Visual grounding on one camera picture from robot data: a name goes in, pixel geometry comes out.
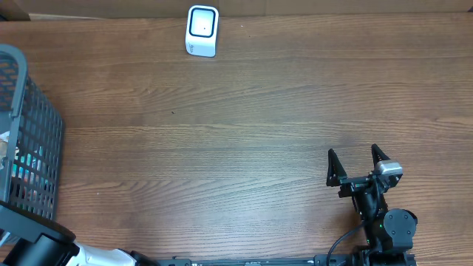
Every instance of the white container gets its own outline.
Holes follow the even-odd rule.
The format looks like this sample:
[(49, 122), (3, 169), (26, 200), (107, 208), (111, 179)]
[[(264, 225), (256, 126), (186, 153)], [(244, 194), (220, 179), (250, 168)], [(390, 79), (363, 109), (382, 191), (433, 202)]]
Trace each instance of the white container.
[(187, 52), (191, 55), (214, 57), (217, 53), (218, 26), (219, 11), (215, 7), (191, 7), (187, 17)]

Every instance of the wooden tabletop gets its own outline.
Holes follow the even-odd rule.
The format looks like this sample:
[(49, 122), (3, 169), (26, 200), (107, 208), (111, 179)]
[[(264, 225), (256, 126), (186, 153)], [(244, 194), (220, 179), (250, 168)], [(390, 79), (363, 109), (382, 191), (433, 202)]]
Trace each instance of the wooden tabletop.
[(184, 18), (2, 22), (0, 40), (64, 117), (57, 220), (84, 244), (161, 259), (326, 253), (359, 223), (325, 186), (327, 150), (354, 177), (377, 143), (404, 166), (386, 198), (419, 218), (419, 265), (472, 265), (472, 25), (222, 18), (216, 58), (186, 53)]

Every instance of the wood grain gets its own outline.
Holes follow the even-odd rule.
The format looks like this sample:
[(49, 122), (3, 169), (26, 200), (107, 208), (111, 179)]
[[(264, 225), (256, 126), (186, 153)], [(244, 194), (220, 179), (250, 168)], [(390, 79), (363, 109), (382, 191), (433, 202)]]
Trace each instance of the wood grain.
[[(377, 143), (420, 224), (419, 265), (471, 265), (472, 14), (223, 18), (216, 58), (181, 18), (3, 23), (67, 124), (58, 221), (156, 258), (326, 253), (358, 223), (327, 188)], [(348, 252), (363, 236), (343, 243)]]

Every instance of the wire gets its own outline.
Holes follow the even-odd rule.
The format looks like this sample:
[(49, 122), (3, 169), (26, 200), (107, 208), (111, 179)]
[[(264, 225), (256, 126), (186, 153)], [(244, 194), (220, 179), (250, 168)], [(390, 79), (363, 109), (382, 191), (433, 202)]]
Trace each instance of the wire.
[(337, 245), (340, 244), (340, 242), (342, 242), (343, 240), (345, 240), (348, 236), (353, 235), (354, 233), (358, 232), (358, 230), (362, 229), (367, 224), (372, 222), (377, 217), (377, 215), (379, 214), (379, 208), (381, 207), (381, 194), (379, 192), (378, 182), (376, 180), (375, 180), (373, 185), (375, 186), (375, 190), (376, 190), (376, 211), (375, 211), (375, 215), (373, 215), (372, 218), (369, 219), (369, 220), (364, 220), (360, 225), (358, 225), (354, 229), (346, 232), (345, 235), (341, 236), (337, 241), (335, 241), (335, 243), (333, 243), (332, 247), (330, 248), (330, 250), (328, 251), (328, 254), (327, 254), (327, 261), (326, 261), (327, 266), (330, 266), (330, 257), (332, 256), (332, 252), (335, 250)]

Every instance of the gray basket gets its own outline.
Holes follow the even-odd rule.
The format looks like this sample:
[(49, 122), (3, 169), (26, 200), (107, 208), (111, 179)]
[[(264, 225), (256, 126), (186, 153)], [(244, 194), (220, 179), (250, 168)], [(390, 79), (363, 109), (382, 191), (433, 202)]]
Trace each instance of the gray basket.
[[(63, 136), (62, 118), (28, 77), (23, 53), (0, 44), (0, 200), (54, 218)], [(0, 233), (0, 246), (17, 240)]]

